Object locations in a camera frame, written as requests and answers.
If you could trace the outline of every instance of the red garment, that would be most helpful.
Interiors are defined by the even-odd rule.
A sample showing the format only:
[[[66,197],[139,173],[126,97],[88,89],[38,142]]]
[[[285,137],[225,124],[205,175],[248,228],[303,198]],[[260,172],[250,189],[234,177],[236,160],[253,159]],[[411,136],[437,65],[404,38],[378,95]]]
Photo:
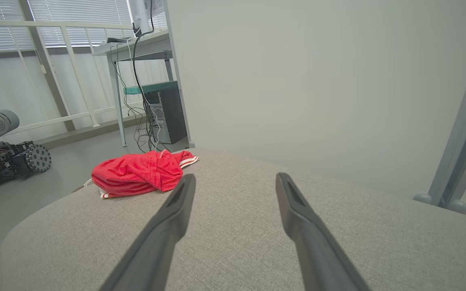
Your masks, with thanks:
[[[93,169],[91,178],[96,186],[109,192],[102,194],[103,198],[133,196],[156,189],[168,191],[181,180],[182,168],[198,160],[198,156],[187,151],[128,154],[102,162]]]

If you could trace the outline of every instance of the gray fabric surface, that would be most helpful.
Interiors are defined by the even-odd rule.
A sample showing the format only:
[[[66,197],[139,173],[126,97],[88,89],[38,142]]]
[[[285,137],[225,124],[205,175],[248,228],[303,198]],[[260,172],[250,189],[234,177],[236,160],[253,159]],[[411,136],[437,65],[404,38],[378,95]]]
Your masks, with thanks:
[[[274,190],[287,171],[373,290],[466,290],[466,216],[192,149],[197,188],[167,290],[303,290]],[[2,244],[4,290],[97,290],[169,193],[102,200],[89,186],[16,226]]]

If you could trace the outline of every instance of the gray floor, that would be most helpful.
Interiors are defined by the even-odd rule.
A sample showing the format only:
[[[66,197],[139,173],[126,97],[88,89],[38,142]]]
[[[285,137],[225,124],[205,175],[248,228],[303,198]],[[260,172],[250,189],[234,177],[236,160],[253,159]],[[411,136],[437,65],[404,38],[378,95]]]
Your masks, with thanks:
[[[0,186],[0,246],[6,234],[42,207],[70,194],[91,177],[100,162],[130,153],[141,153],[133,139],[134,127],[126,129],[128,147],[123,148],[117,131],[51,149],[52,168],[26,180]],[[168,144],[170,151],[187,147],[186,138]]]

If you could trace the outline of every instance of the diagonal gray beam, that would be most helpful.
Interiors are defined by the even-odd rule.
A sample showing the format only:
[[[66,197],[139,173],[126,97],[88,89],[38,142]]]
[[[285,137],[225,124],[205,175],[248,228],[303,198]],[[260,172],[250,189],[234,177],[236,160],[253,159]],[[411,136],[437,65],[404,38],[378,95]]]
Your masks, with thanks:
[[[27,21],[34,21],[34,17],[32,15],[32,10],[30,5],[28,4],[28,0],[19,0],[19,5],[21,6],[21,10],[23,11],[24,19]],[[44,74],[44,78],[46,78],[46,82],[48,83],[48,87],[50,88],[51,94],[53,96],[53,100],[55,101],[55,105],[57,105],[57,110],[61,117],[68,116],[68,112],[66,107],[64,106],[64,102],[62,101],[61,92],[59,87],[57,87],[57,83],[53,77],[53,72],[51,71],[50,64],[48,64],[48,58],[46,57],[46,48],[42,46],[40,37],[39,37],[39,28],[38,27],[29,27],[30,35],[32,36],[32,41],[34,42],[35,48],[37,49],[37,57],[39,58],[40,63],[46,69],[46,74]],[[64,126],[66,127],[67,131],[74,131],[74,124],[72,120],[64,121]]]

